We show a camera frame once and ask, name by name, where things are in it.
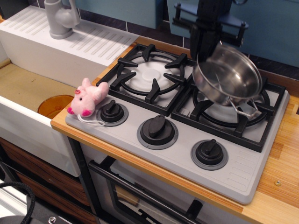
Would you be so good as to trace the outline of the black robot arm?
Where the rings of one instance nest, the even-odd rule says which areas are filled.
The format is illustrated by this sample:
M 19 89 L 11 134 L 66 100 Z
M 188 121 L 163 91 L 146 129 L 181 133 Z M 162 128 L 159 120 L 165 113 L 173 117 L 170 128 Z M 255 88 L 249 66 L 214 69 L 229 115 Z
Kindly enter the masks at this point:
M 175 4 L 173 24 L 190 31 L 190 55 L 198 62 L 206 61 L 220 42 L 240 47 L 249 25 L 230 14 L 232 4 L 245 0 L 200 0 L 197 6 Z

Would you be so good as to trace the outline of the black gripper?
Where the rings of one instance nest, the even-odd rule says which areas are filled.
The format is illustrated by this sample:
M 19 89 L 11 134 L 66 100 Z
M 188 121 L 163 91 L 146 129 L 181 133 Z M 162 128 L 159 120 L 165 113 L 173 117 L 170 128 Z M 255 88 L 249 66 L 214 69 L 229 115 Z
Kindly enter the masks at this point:
M 190 54 L 193 60 L 206 61 L 219 41 L 235 46 L 243 44 L 249 25 L 230 13 L 233 4 L 244 2 L 198 2 L 175 4 L 173 24 L 190 31 Z

